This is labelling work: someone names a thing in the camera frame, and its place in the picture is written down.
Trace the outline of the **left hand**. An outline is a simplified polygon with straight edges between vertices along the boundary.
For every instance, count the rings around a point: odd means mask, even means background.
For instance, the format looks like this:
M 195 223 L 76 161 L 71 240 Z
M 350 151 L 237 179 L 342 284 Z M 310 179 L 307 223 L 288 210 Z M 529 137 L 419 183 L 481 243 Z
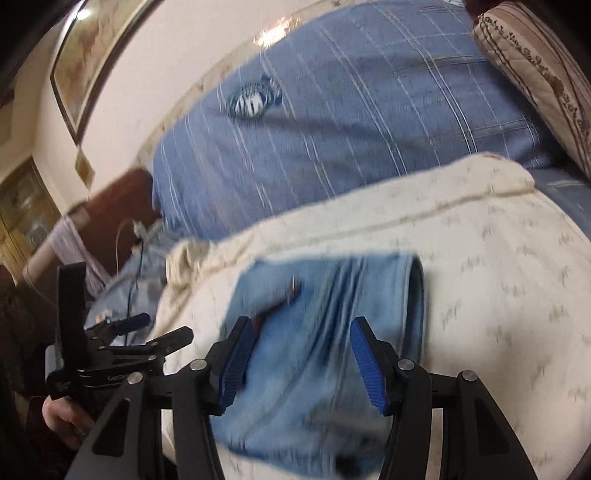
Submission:
M 82 445 L 94 426 L 94 420 L 68 397 L 53 400 L 47 396 L 42 416 L 47 427 L 72 450 Z

